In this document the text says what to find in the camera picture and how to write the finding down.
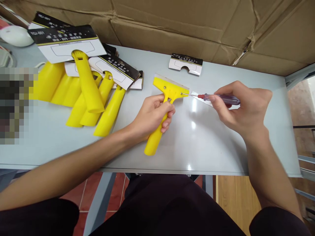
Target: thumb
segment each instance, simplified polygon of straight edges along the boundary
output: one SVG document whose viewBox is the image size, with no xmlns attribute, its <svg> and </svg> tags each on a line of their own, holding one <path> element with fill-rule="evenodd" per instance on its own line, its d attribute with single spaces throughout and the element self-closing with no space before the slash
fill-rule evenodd
<svg viewBox="0 0 315 236">
<path fill-rule="evenodd" d="M 165 103 L 163 103 L 161 106 L 159 106 L 155 110 L 160 116 L 163 117 L 166 113 L 168 113 L 169 111 L 172 111 L 174 109 L 175 109 L 175 106 L 173 104 L 171 104 L 169 101 L 166 101 Z"/>
<path fill-rule="evenodd" d="M 229 120 L 231 113 L 229 109 L 226 107 L 224 101 L 217 95 L 211 95 L 209 99 L 213 108 L 217 111 L 220 120 L 221 121 Z"/>
</svg>

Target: white cord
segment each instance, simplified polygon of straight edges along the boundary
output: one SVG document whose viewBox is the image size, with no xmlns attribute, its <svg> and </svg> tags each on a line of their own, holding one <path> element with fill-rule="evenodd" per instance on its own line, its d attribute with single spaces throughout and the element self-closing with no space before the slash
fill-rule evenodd
<svg viewBox="0 0 315 236">
<path fill-rule="evenodd" d="M 11 55 L 11 53 L 9 53 L 4 47 L 2 47 L 1 45 L 0 45 L 0 48 L 5 52 L 5 53 L 7 53 L 8 54 L 8 56 L 9 56 L 9 58 L 10 58 L 10 62 L 9 62 L 9 65 L 8 65 L 8 67 L 13 67 L 13 65 L 14 65 L 14 59 L 13 59 L 13 57 L 12 57 L 12 55 Z"/>
<path fill-rule="evenodd" d="M 46 62 L 40 62 L 38 63 L 36 66 L 34 66 L 35 68 L 40 68 L 42 65 L 46 64 Z"/>
</svg>

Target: table surface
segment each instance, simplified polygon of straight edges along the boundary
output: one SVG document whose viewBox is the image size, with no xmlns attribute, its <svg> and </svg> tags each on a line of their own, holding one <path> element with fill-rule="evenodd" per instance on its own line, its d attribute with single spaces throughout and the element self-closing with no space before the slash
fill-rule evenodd
<svg viewBox="0 0 315 236">
<path fill-rule="evenodd" d="M 33 67 L 46 61 L 35 45 L 16 48 L 3 44 L 17 58 L 17 67 Z M 133 121 L 145 97 L 160 94 L 153 86 L 158 73 L 197 93 L 212 94 L 239 80 L 251 88 L 270 89 L 272 100 L 265 116 L 271 143 L 287 174 L 300 177 L 291 114 L 284 77 L 204 62 L 201 76 L 168 68 L 170 55 L 116 46 L 120 57 L 144 71 L 143 90 L 129 90 L 123 99 L 113 128 L 119 130 Z M 88 145 L 99 137 L 94 127 L 65 125 L 71 108 L 34 101 L 26 114 L 23 137 L 16 145 L 0 145 L 0 168 L 32 169 Z M 155 156 L 146 156 L 143 142 L 121 154 L 101 170 L 109 172 L 248 175 L 244 141 L 225 127 L 216 111 L 192 97 L 174 102 L 176 114 L 163 134 Z"/>
</svg>

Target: yellow plastic handle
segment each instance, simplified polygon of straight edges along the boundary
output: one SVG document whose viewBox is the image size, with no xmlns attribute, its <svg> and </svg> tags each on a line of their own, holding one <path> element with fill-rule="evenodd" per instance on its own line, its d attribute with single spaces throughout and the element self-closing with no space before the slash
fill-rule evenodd
<svg viewBox="0 0 315 236">
<path fill-rule="evenodd" d="M 94 132 L 94 136 L 105 137 L 109 135 L 112 126 L 115 122 L 116 116 L 122 99 L 124 98 L 126 90 L 117 85 L 115 93 L 103 112 Z"/>
<path fill-rule="evenodd" d="M 57 104 L 57 105 L 62 105 L 63 101 L 65 99 L 65 96 L 67 94 L 67 91 L 70 87 L 70 84 L 72 82 L 72 77 L 67 76 L 67 74 L 64 74 L 58 88 L 56 89 L 55 94 L 52 97 L 51 103 Z"/>
<path fill-rule="evenodd" d="M 163 102 L 166 102 L 167 99 L 168 99 L 168 95 L 164 94 Z M 160 143 L 160 140 L 163 134 L 161 132 L 162 124 L 166 120 L 166 118 L 167 118 L 167 114 L 164 115 L 162 122 L 160 123 L 158 128 L 152 134 L 150 134 L 147 145 L 145 146 L 145 149 L 144 149 L 144 154 L 148 156 L 155 155 L 155 152 L 158 149 L 158 144 Z"/>
<path fill-rule="evenodd" d="M 114 80 L 113 78 L 109 78 L 109 74 L 110 74 L 109 72 L 107 71 L 105 72 L 105 78 L 103 79 L 101 85 L 98 88 L 104 105 L 114 85 Z M 80 123 L 81 125 L 84 126 L 95 126 L 100 115 L 101 113 L 89 113 L 88 111 L 85 111 Z"/>
<path fill-rule="evenodd" d="M 102 76 L 99 75 L 97 79 L 94 81 L 94 83 L 98 85 L 101 79 L 102 79 Z M 71 114 L 68 118 L 66 126 L 78 127 L 78 128 L 82 127 L 82 125 L 80 124 L 80 121 L 85 111 L 86 111 L 86 102 L 85 102 L 83 93 L 81 93 L 71 110 Z"/>
<path fill-rule="evenodd" d="M 88 56 L 80 50 L 74 50 L 72 57 L 75 60 L 80 75 L 81 90 L 86 102 L 87 111 L 90 113 L 103 112 L 104 105 L 98 88 L 94 83 Z"/>
<path fill-rule="evenodd" d="M 63 105 L 66 107 L 73 107 L 75 102 L 78 100 L 81 94 L 81 85 L 79 77 L 72 77 L 71 84 L 66 93 L 65 99 L 63 100 Z"/>
<path fill-rule="evenodd" d="M 50 102 L 65 73 L 65 64 L 47 62 L 38 75 L 38 99 Z"/>
</svg>

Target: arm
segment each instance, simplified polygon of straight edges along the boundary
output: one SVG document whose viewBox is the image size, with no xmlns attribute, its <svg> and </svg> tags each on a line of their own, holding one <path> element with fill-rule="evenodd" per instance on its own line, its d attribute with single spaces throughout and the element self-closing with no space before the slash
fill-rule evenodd
<svg viewBox="0 0 315 236">
<path fill-rule="evenodd" d="M 145 140 L 168 113 L 161 131 L 169 128 L 174 105 L 164 95 L 145 99 L 139 114 L 127 127 L 91 145 L 52 160 L 17 179 L 0 193 L 0 210 L 8 210 L 63 195 L 128 148 Z"/>
<path fill-rule="evenodd" d="M 221 121 L 244 139 L 249 179 L 261 207 L 280 207 L 302 220 L 295 191 L 271 145 L 269 131 L 263 124 L 272 92 L 248 88 L 235 81 L 215 94 L 233 94 L 241 101 L 240 108 L 229 110 L 219 96 L 213 95 L 211 98 Z"/>
</svg>

